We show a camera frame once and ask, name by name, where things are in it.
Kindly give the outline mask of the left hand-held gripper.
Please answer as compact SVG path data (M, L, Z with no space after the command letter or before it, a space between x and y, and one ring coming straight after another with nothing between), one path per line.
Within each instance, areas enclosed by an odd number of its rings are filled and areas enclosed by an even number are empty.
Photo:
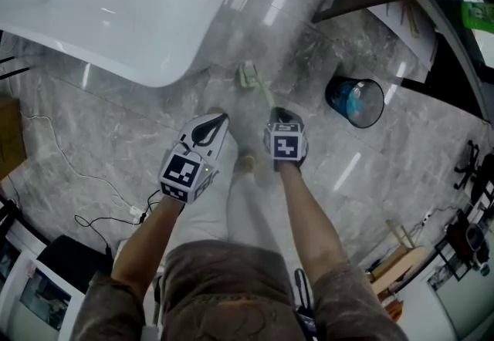
M157 179L163 195L181 203L193 203L205 192L218 169L203 156L218 157L228 125L228 115L197 116L184 125L178 136L180 141L164 155ZM197 152L188 147L196 147Z

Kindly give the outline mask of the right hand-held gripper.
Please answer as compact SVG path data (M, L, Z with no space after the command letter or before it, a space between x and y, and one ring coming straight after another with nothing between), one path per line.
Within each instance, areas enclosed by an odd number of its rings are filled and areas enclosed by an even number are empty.
M274 106L264 130L264 144L273 160L275 172L281 163L290 163L297 169L306 159L308 141L303 119L296 113Z

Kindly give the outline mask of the green mop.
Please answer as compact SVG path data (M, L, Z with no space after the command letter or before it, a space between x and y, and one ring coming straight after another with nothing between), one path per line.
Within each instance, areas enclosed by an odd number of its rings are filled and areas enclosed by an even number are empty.
M264 79L262 78L262 76L260 75L259 72L258 72L258 74L259 74L259 83L260 83L259 88L261 89L262 94L266 99L268 108L272 109L275 106L274 99L273 99L272 94L269 91L267 85L265 84Z

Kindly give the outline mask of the white bathtub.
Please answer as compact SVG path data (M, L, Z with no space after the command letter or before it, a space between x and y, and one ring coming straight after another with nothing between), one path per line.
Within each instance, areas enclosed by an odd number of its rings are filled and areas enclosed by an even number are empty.
M0 30L162 87L208 67L201 45L224 0L0 0Z

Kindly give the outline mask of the person's left forearm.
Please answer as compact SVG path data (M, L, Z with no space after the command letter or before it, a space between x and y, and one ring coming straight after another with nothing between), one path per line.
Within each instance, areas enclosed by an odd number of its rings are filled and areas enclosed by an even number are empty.
M163 197L123 246L111 277L131 286L137 294L144 295L157 272L183 208L182 202Z

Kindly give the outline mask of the person's right forearm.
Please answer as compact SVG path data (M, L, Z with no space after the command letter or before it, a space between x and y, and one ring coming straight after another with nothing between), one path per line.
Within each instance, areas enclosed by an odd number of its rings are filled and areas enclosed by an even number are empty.
M298 168L282 162L279 174L296 251L313 285L325 274L347 263L347 255L335 227L310 192Z

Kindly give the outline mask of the person's right shoe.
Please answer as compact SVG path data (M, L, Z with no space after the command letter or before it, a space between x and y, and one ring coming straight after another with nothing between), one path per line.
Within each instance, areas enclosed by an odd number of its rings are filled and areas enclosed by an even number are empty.
M252 149L244 148L239 151L235 163L235 170L243 174L253 174L256 166L256 153Z

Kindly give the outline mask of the black mesh trash bin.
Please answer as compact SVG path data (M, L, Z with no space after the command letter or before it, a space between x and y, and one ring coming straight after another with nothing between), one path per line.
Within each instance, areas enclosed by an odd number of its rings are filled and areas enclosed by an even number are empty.
M333 76L325 89L327 104L352 126L372 127L384 111L384 92L372 79Z

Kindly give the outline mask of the person's white trousers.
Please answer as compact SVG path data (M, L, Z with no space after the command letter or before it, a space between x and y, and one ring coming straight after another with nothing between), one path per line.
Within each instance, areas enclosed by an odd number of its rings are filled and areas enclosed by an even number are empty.
M220 173L201 197L178 216L166 253L190 242L227 241L280 253L269 226L268 204L252 172L236 167L239 148L226 134L218 157Z

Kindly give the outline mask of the person's brown shirt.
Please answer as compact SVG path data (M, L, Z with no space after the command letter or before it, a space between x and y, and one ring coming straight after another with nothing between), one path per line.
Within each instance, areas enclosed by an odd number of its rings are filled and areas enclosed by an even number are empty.
M281 255L224 241L169 253L161 341L306 341ZM408 341L363 271L343 263L313 287L320 341ZM97 274L71 341L140 341L144 308L130 287Z

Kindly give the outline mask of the black floor mat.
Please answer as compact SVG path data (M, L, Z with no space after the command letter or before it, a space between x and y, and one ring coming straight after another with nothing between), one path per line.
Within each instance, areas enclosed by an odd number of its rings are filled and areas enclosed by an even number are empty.
M113 267L110 249L101 253L66 235L47 245L38 260L83 294L97 272L109 275Z

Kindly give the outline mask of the wooden bench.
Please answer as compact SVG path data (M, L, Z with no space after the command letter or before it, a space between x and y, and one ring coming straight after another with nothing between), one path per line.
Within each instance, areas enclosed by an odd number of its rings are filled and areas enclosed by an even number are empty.
M386 220L391 234L397 239L398 246L392 249L389 256L371 266L367 271L371 288L376 295L392 287L399 279L416 270L426 259L428 250L416 245L411 235L401 225L397 226L392 220Z

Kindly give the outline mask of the black office chair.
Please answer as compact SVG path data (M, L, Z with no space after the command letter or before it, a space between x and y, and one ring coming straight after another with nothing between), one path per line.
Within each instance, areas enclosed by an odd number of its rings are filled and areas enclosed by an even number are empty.
M454 168L455 173L463 174L462 180L454 184L454 189L460 190L471 181L473 185L470 198L472 205L475 205L483 194L488 198L494 195L494 191L489 193L487 190L488 183L494 187L494 152L486 154L482 163L478 165L479 145L469 140L467 146L470 148L469 162L463 168Z

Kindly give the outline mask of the green plastic bottle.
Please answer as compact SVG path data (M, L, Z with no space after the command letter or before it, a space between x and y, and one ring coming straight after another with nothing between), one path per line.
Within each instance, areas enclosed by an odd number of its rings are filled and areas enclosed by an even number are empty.
M463 2L462 22L468 29L494 33L494 4L485 2Z

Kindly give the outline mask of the white low cabinet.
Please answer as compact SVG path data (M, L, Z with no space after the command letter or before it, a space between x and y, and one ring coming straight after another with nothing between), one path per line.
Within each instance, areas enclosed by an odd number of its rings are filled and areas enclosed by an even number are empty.
M39 260L47 247L15 220L0 248L0 338L69 341L84 294Z

